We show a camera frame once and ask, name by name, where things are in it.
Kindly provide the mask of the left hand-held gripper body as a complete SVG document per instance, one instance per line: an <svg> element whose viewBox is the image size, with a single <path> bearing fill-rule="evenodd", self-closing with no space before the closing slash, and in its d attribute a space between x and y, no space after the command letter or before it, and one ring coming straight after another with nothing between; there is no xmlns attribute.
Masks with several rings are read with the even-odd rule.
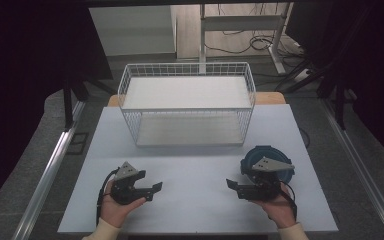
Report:
<svg viewBox="0 0 384 240"><path fill-rule="evenodd" d="M111 197L120 205L128 205L133 201L146 197L146 189L134 187L134 176L141 170L137 170L130 163L124 162L118 169L111 188Z"/></svg>

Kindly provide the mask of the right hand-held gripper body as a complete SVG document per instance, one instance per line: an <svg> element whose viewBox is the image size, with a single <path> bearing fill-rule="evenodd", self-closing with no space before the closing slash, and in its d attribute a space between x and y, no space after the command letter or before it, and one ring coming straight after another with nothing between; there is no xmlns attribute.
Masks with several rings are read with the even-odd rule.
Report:
<svg viewBox="0 0 384 240"><path fill-rule="evenodd" d="M243 194L241 199L270 201L282 192L281 180L277 178L276 173L258 173L255 177L256 183L240 186Z"/></svg>

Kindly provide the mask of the person's left hand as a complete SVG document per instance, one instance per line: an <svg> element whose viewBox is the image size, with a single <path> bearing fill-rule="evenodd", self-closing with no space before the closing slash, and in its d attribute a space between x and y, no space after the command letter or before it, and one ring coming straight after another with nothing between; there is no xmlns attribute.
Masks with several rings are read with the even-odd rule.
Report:
<svg viewBox="0 0 384 240"><path fill-rule="evenodd" d="M127 216L133 210L142 206L146 202L146 199L140 198L128 205L120 205L110 195L112 185L113 180L110 180L106 185L102 198L100 218L115 228L121 228Z"/></svg>

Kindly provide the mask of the person's right hand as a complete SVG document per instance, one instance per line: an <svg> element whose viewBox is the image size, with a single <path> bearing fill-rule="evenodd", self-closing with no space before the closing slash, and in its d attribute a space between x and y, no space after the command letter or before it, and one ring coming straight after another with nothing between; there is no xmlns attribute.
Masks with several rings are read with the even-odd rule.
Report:
<svg viewBox="0 0 384 240"><path fill-rule="evenodd" d="M252 200L252 203L260 206L267 216L275 223L278 229L285 229L294 226L297 221L288 199L278 195L271 201Z"/></svg>

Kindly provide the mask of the blue bowl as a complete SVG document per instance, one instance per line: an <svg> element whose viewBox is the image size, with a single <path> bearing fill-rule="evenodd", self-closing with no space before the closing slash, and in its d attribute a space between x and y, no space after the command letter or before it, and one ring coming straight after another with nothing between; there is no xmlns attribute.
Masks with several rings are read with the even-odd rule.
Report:
<svg viewBox="0 0 384 240"><path fill-rule="evenodd" d="M276 173L277 178L289 183L295 174L292 161L272 146L256 146L240 161L241 173Z"/></svg>

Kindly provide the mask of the wooden table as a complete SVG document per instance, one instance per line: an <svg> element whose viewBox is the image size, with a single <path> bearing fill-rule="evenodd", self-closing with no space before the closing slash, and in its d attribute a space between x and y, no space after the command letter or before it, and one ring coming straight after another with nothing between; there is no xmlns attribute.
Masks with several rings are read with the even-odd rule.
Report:
<svg viewBox="0 0 384 240"><path fill-rule="evenodd" d="M274 104L285 104L286 100L282 93L279 92L257 92L255 94L255 104L256 105L274 105ZM108 107L117 107L118 106L118 97L113 95L110 97Z"/></svg>

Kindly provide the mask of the black stand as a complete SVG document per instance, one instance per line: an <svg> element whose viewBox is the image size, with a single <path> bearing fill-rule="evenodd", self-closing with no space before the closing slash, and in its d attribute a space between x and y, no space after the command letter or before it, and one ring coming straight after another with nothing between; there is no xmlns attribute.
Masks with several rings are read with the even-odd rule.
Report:
<svg viewBox="0 0 384 240"><path fill-rule="evenodd" d="M333 60L326 66L314 70L303 80L294 83L293 85L281 89L280 85L277 87L277 91L281 93L293 93L302 87L321 79L321 83L317 88L317 96L322 99L327 99L332 92L335 92L335 99L333 100L334 119L342 130L345 130L344 124L344 104L347 102L345 97L345 82L340 77L341 70L340 64Z"/></svg>
<svg viewBox="0 0 384 240"><path fill-rule="evenodd" d="M64 114L65 114L65 127L64 131L68 132L74 125L74 111L72 104L72 95L75 95L77 100L85 102L88 100L89 92L85 83L90 83L93 86L103 90L109 95L115 95L116 90L105 85L100 80L94 79L85 74L78 74L74 76L65 77L63 80L63 99L64 99Z"/></svg>

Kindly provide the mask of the white power strip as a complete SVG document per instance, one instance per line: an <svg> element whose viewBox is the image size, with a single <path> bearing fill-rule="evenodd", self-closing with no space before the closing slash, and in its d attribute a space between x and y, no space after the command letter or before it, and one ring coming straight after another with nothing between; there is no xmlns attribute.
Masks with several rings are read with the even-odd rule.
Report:
<svg viewBox="0 0 384 240"><path fill-rule="evenodd" d="M295 82L300 82L313 73L312 69L305 68L297 76L294 77Z"/></svg>

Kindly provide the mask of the black square frame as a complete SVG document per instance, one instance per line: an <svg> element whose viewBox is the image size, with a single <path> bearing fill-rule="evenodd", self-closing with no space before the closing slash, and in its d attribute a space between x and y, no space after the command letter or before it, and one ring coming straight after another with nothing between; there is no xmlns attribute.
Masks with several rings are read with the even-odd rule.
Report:
<svg viewBox="0 0 384 240"><path fill-rule="evenodd" d="M82 155L89 137L88 132L75 133L70 141L67 154Z"/></svg>

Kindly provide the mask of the metal rail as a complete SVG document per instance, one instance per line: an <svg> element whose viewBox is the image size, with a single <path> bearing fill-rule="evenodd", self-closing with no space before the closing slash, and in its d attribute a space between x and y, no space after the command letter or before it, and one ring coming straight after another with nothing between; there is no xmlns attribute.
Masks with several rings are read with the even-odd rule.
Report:
<svg viewBox="0 0 384 240"><path fill-rule="evenodd" d="M74 105L74 109L71 111L73 115L73 123L67 130L64 130L61 133L52 152L52 155L48 160L44 172L36 186L35 191L33 192L33 195L11 240L29 239L36 221L40 215L40 212L44 206L44 203L48 197L53 181L55 180L59 168L62 164L68 146L74 136L85 105L86 103L82 101L78 101Z"/></svg>
<svg viewBox="0 0 384 240"><path fill-rule="evenodd" d="M335 135L338 138L338 141L344 149L348 160L350 161L356 175L358 176L363 188L367 193L368 198L370 199L380 220L382 221L382 224L384 225L384 195L381 193L379 187L369 173L349 135L337 123L333 108L330 106L329 101L322 99L320 103Z"/></svg>

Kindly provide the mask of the white desk frame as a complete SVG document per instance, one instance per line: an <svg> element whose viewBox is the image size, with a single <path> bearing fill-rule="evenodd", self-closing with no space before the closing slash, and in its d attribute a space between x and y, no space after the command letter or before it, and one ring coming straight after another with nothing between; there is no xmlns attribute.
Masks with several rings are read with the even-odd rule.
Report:
<svg viewBox="0 0 384 240"><path fill-rule="evenodd" d="M200 47L199 62L206 62L205 33L209 31L269 31L274 32L268 52L279 75L285 75L286 70L280 60L278 45L284 30L290 4L286 3L280 15L258 16L207 16L205 5L200 4Z"/></svg>

